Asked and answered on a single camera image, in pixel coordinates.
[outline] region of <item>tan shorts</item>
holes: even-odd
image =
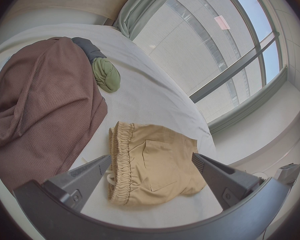
[[[166,127],[117,122],[109,129],[109,145],[109,200],[115,204],[157,205],[206,185],[191,162],[197,140]]]

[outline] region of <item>white drawstring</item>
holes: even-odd
[[[107,180],[108,182],[111,184],[111,185],[116,185],[116,182],[115,182],[115,174],[113,173],[112,170],[106,170],[105,171],[106,173],[108,173],[107,175]]]

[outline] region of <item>folded garment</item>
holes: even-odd
[[[109,129],[109,148],[108,199],[115,204],[157,205],[206,185],[191,161],[197,140],[166,127],[117,122]]]
[[[0,71],[0,178],[9,191],[67,171],[105,115],[83,50],[68,37],[28,45]]]
[[[95,58],[106,58],[106,56],[100,51],[100,49],[95,46],[89,39],[74,37],[71,40],[84,51],[90,61],[90,64],[92,64]]]
[[[95,58],[91,66],[96,83],[101,89],[113,93],[120,88],[120,74],[107,58]]]

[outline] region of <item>bed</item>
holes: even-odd
[[[109,153],[108,130],[117,121],[156,124],[198,140],[198,151],[218,160],[207,123],[183,90],[141,50],[111,26],[85,24],[45,25],[28,29],[0,45],[0,70],[22,47],[51,37],[90,39],[116,66],[120,89],[107,93],[100,89],[108,114],[83,149],[71,169]],[[105,177],[101,179],[81,211],[92,218],[121,226],[165,228],[210,218],[222,209],[208,186],[193,196],[178,196],[156,206],[116,206],[107,200]],[[0,199],[23,229],[31,227],[16,200],[0,181]]]

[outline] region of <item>back pocket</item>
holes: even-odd
[[[159,190],[177,181],[179,171],[173,160],[170,144],[147,139],[143,159],[151,191]]]

